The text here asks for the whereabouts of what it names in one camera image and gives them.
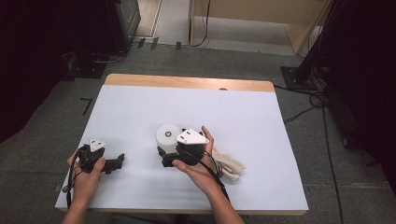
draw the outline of tape roll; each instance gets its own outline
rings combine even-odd
[[[164,124],[163,126],[159,127],[155,133],[157,146],[165,150],[166,153],[176,152],[176,137],[180,133],[181,130],[175,124]]]

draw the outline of wooden desk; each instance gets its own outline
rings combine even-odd
[[[209,17],[242,21],[284,23],[295,53],[314,31],[323,24],[332,0],[213,0]],[[191,35],[194,45],[195,16],[206,17],[209,0],[191,0]]]
[[[106,142],[108,159],[125,153],[122,169],[101,175],[91,210],[211,213],[189,177],[163,168],[155,132],[165,123],[195,130],[204,124],[221,153],[245,164],[240,179],[222,178],[239,214],[301,215],[308,210],[272,83],[121,74],[107,77],[79,143],[90,138]],[[55,207],[66,209],[64,193]]]

